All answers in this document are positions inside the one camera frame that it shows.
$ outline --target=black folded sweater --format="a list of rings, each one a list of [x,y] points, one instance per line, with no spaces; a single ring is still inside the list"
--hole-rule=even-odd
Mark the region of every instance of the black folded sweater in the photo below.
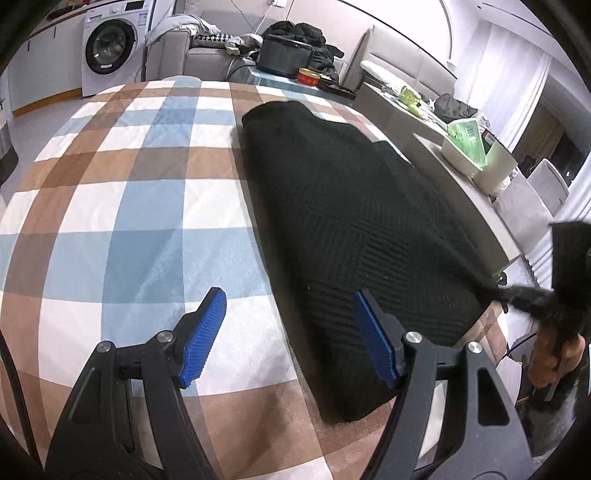
[[[495,285],[437,190],[387,142],[271,102],[242,118],[245,167],[261,188],[305,328],[346,421],[390,400],[353,318],[356,290],[440,345],[488,307]]]

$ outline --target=gray floor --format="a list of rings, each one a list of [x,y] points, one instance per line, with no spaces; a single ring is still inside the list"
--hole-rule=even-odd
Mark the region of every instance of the gray floor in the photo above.
[[[3,204],[8,204],[22,178],[39,152],[53,135],[88,100],[73,99],[48,105],[21,115],[8,123],[10,138],[18,154],[18,165],[8,180],[0,187],[0,216]]]

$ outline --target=blue gripper pad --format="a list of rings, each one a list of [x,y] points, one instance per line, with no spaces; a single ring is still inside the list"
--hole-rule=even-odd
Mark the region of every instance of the blue gripper pad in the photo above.
[[[213,342],[226,316],[226,294],[219,288],[212,288],[194,313],[201,321],[184,348],[183,367],[178,375],[182,388],[187,388],[199,378]]]
[[[361,290],[355,293],[354,308],[355,321],[367,344],[378,378],[385,381],[389,388],[395,388],[399,376],[395,369],[394,349]]]

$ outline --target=metal screw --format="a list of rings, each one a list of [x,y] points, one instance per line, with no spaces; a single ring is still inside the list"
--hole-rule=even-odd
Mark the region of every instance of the metal screw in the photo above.
[[[96,351],[99,353],[107,353],[111,349],[111,342],[104,341],[96,346]]]
[[[468,350],[472,353],[480,353],[482,352],[482,345],[478,342],[470,342],[468,343]]]
[[[408,332],[404,337],[410,343],[421,343],[423,340],[423,336],[418,332]]]
[[[173,336],[174,334],[170,330],[165,330],[156,336],[156,340],[160,343],[169,343],[169,341],[173,339]]]

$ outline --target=white washing machine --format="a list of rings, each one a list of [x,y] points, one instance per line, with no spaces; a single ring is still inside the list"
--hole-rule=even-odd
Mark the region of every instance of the white washing machine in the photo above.
[[[103,5],[86,12],[82,34],[82,95],[139,82],[152,0]]]

